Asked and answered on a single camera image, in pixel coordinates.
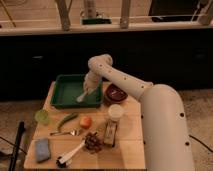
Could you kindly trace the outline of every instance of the white brush handle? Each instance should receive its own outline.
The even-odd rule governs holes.
[[[72,156],[74,156],[78,152],[78,150],[80,150],[84,146],[84,144],[85,144],[85,141],[82,141],[76,148],[68,152],[66,155],[62,156],[62,158],[59,159],[59,162],[65,163],[68,160],[70,160]]]

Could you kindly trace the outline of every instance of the lime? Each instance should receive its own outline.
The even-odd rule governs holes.
[[[43,125],[49,124],[50,118],[48,116],[48,112],[44,109],[37,111],[35,114],[35,120]]]

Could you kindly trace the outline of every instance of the brown bowl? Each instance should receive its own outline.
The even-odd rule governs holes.
[[[111,104],[121,103],[127,97],[128,95],[114,84],[110,84],[104,94],[104,99],[106,100],[106,102],[109,102]]]

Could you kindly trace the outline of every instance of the white cup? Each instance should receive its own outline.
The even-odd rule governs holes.
[[[113,104],[109,107],[108,114],[112,121],[118,122],[124,114],[124,109],[119,104]]]

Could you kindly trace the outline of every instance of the small green container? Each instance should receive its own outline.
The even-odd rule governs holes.
[[[56,108],[99,107],[103,99],[102,82],[94,92],[85,97],[83,102],[76,101],[76,98],[84,92],[84,77],[85,75],[82,74],[59,75],[56,78],[50,104]]]

